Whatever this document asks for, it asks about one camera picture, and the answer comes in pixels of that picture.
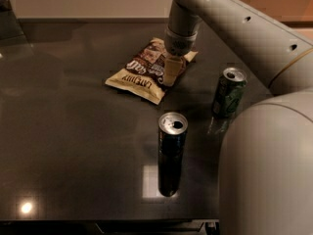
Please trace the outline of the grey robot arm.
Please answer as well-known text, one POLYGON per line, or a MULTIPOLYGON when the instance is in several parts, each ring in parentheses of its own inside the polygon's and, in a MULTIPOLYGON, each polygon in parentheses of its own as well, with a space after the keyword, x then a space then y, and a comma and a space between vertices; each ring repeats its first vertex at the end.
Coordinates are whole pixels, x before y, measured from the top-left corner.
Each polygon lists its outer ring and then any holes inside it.
POLYGON ((172 0, 166 48, 182 55, 206 23, 249 71, 247 107, 219 156, 221 235, 313 235, 311 39, 240 0, 172 0))

